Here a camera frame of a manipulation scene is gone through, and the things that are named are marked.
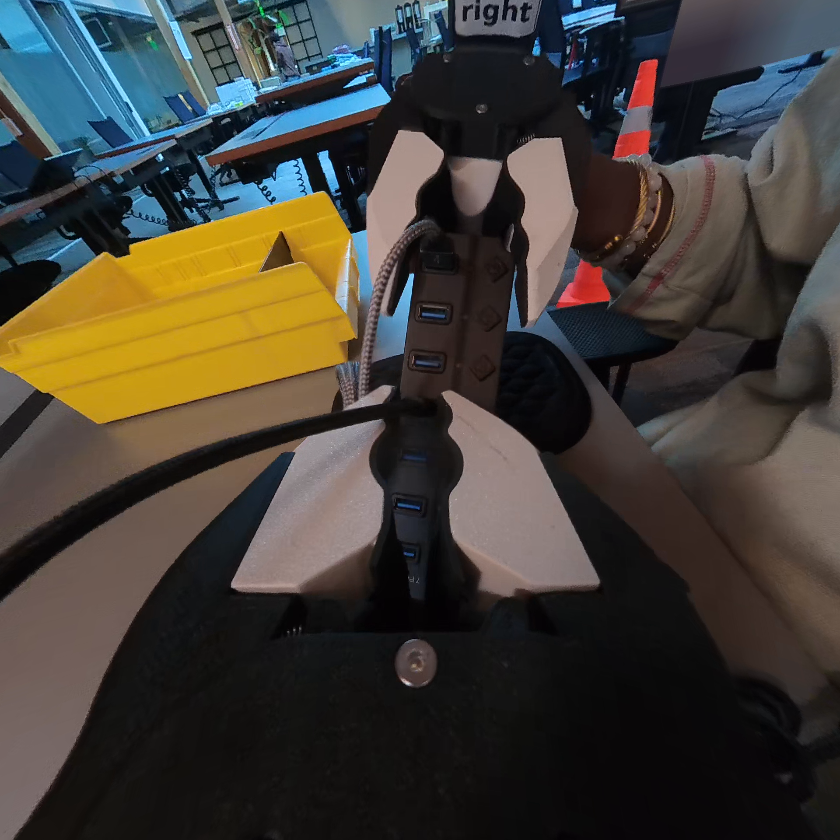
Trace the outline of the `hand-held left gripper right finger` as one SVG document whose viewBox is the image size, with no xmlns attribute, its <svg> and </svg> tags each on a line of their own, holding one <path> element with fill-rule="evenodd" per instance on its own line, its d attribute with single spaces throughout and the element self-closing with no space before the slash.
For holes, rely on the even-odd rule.
<svg viewBox="0 0 840 840">
<path fill-rule="evenodd" d="M 449 527 L 477 575 L 479 596 L 593 592 L 601 581 L 538 450 L 455 392 L 448 435 L 463 470 L 448 498 Z"/>
</svg>

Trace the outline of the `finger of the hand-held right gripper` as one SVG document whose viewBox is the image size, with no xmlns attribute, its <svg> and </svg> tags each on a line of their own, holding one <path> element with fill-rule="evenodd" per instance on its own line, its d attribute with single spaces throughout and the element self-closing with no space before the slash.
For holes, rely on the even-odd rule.
<svg viewBox="0 0 840 840">
<path fill-rule="evenodd" d="M 424 191 L 435 193 L 435 187 L 429 187 L 436 179 L 448 176 L 449 155 L 422 132 L 401 129 L 397 132 L 385 162 L 368 195 L 366 203 L 367 254 L 371 270 L 371 280 L 375 280 L 380 268 L 385 263 L 392 247 L 403 235 L 406 228 L 415 222 L 423 221 L 422 212 Z M 426 234 L 425 238 L 437 246 L 453 249 L 452 234 L 442 226 L 446 202 L 451 209 L 451 189 L 449 198 L 433 198 L 432 220 L 436 223 L 436 232 Z M 407 276 L 413 268 L 402 268 L 400 263 L 393 270 L 385 287 L 381 305 L 381 314 L 391 317 L 399 305 L 407 282 Z"/>
<path fill-rule="evenodd" d="M 514 291 L 522 327 L 531 327 L 560 282 L 578 210 L 560 138 L 533 139 L 507 158 L 521 209 L 511 230 Z"/>
</svg>

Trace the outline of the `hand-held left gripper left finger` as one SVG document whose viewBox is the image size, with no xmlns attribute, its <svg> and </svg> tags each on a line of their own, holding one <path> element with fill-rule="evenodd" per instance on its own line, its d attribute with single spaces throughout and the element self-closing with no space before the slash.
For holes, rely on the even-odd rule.
<svg viewBox="0 0 840 840">
<path fill-rule="evenodd" d="M 371 449 L 385 421 L 307 437 L 232 580 L 246 594 L 368 595 L 384 492 Z"/>
</svg>

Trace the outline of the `black multi-port usb hub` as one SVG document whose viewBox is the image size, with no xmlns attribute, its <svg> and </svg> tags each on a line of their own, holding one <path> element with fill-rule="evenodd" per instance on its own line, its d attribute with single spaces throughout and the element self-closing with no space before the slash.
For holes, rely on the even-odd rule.
<svg viewBox="0 0 840 840">
<path fill-rule="evenodd" d="M 448 616 L 476 578 L 455 536 L 455 490 L 465 473 L 455 409 L 493 413 L 514 270 L 499 240 L 448 234 L 431 220 L 404 239 L 393 279 L 414 279 L 395 397 L 422 406 L 388 419 L 371 453 L 384 491 L 373 560 L 383 582 L 375 588 L 399 594 L 414 613 Z"/>
</svg>

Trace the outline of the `person's right forearm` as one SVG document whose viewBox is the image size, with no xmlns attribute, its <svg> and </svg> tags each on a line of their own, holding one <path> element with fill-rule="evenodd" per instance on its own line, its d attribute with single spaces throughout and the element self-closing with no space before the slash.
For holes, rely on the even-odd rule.
<svg viewBox="0 0 840 840">
<path fill-rule="evenodd" d="M 612 307 L 652 334 L 693 329 L 779 337 L 838 229 L 839 58 L 834 55 L 755 144 L 660 167 L 674 221 L 639 271 L 609 276 Z"/>
</svg>

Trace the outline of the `person's right hand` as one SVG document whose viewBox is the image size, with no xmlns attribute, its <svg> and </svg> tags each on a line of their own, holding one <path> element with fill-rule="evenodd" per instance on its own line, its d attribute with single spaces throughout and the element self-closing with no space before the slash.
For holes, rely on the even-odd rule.
<svg viewBox="0 0 840 840">
<path fill-rule="evenodd" d="M 581 196 L 572 247 L 581 256 L 598 256 L 621 244 L 635 226 L 643 196 L 643 173 L 637 165 L 594 152 Z"/>
</svg>

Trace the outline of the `brown-top table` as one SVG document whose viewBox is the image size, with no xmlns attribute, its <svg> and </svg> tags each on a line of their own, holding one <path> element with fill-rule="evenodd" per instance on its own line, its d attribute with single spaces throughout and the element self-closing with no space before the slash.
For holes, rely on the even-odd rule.
<svg viewBox="0 0 840 840">
<path fill-rule="evenodd" d="M 336 65 L 319 73 L 307 74 L 288 81 L 278 88 L 262 91 L 255 97 L 255 104 L 272 106 L 278 103 L 309 105 L 340 95 L 347 85 L 359 77 L 367 77 L 374 70 L 372 59 Z"/>
<path fill-rule="evenodd" d="M 161 152 L 161 156 L 168 171 L 163 179 L 170 185 L 182 206 L 176 215 L 186 219 L 186 212 L 193 212 L 206 222 L 209 220 L 208 208 L 223 210 L 226 205 L 239 201 L 238 195 L 222 198 L 217 194 L 214 176 L 207 175 L 201 162 L 203 156 L 214 148 L 217 135 L 215 121 L 204 117 L 115 146 L 96 154 L 95 159 L 111 162 L 120 154 L 147 151 L 165 142 L 173 142 L 174 145 Z"/>
<path fill-rule="evenodd" d="M 389 93 L 380 85 L 265 117 L 206 156 L 229 166 L 244 184 L 267 179 L 279 165 L 301 161 L 314 193 L 333 194 L 320 162 L 325 152 L 338 183 L 338 200 L 352 233 L 365 229 L 359 197 L 366 192 L 371 126 Z"/>
</svg>

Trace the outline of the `black round pad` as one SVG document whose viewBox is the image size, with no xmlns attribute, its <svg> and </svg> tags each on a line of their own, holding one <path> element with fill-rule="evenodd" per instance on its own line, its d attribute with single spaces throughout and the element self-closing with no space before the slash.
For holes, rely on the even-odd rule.
<svg viewBox="0 0 840 840">
<path fill-rule="evenodd" d="M 530 332 L 507 332 L 493 413 L 539 452 L 560 455 L 589 430 L 592 400 L 553 343 Z"/>
</svg>

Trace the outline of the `black mesh chair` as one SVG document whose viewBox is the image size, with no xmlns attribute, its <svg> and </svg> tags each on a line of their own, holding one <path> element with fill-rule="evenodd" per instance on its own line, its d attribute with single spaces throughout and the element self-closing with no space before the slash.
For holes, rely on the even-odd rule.
<svg viewBox="0 0 840 840">
<path fill-rule="evenodd" d="M 617 404 L 635 364 L 656 359 L 678 345 L 647 332 L 638 320 L 606 302 L 552 308 L 549 315 Z"/>
</svg>

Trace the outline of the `orange traffic cone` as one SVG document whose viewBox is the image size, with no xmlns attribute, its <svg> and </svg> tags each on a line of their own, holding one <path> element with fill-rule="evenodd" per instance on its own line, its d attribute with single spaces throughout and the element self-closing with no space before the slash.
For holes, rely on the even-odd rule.
<svg viewBox="0 0 840 840">
<path fill-rule="evenodd" d="M 626 115 L 615 143 L 614 159 L 623 160 L 648 152 L 657 79 L 658 60 L 644 60 L 637 70 Z M 557 301 L 556 311 L 609 300 L 610 294 L 603 279 L 602 268 L 582 261 L 572 282 Z"/>
</svg>

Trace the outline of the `yellow plastic bin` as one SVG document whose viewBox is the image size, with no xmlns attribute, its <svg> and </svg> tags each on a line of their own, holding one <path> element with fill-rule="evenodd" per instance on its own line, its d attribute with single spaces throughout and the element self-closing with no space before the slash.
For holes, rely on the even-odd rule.
<svg viewBox="0 0 840 840">
<path fill-rule="evenodd" d="M 107 424 L 338 366 L 359 303 L 318 192 L 97 256 L 3 325 L 1 366 Z"/>
</svg>

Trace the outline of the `black office chair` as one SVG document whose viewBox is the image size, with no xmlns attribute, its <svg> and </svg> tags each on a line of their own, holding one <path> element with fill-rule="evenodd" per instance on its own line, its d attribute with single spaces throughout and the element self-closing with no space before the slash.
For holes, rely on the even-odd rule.
<svg viewBox="0 0 840 840">
<path fill-rule="evenodd" d="M 1 271 L 1 325 L 45 295 L 61 273 L 51 259 L 35 259 Z"/>
</svg>

